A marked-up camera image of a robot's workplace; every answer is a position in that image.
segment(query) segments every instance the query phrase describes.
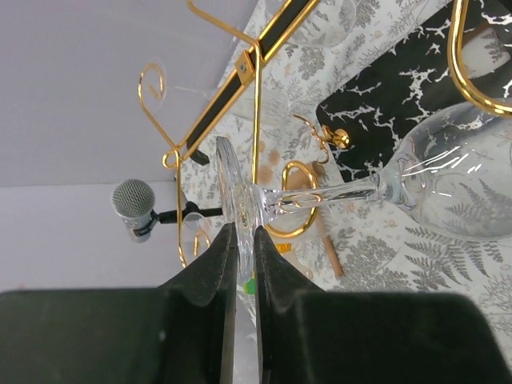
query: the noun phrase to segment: white wall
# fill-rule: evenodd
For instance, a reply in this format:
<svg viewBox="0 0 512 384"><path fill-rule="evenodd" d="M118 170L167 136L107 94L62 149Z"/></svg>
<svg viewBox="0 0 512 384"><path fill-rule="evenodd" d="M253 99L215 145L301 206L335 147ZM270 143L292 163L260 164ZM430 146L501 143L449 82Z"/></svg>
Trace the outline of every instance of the white wall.
<svg viewBox="0 0 512 384"><path fill-rule="evenodd" d="M176 207L173 182L151 183L155 210ZM176 225L129 240L110 206L115 185L0 188L0 291L157 286L181 270Z"/></svg>

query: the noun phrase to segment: floral patterned tablecloth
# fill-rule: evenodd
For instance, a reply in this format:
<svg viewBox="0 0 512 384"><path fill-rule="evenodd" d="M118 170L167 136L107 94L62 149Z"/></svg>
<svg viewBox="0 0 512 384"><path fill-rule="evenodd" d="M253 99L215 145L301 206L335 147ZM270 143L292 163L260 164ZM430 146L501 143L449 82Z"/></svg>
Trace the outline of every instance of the floral patterned tablecloth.
<svg viewBox="0 0 512 384"><path fill-rule="evenodd" d="M265 87L285 92L293 112L316 122L315 109L322 100L445 4L445 0L360 0L354 5L354 30L343 44L330 50L285 45L264 69ZM246 33L256 36L267 23L264 1L260 0ZM245 48L239 45L225 76ZM220 205L214 156L217 135L232 141L250 174L252 125L227 115L199 148L210 156L211 163L183 164L183 191L201 208ZM281 170L288 161L312 162L322 156L309 128L293 119L279 128L264 126L260 151L260 183L274 188L280 187ZM322 184L341 182L331 159ZM330 208L326 220L345 269L342 278L334 276L321 240L294 245L294 255L312 272L317 285L326 290L453 291L467 295L487 316L512 367L512 242L447 238L421 228L387 204L339 204ZM220 219L212 221L214 231L221 225ZM254 297L242 297L254 321Z"/></svg>

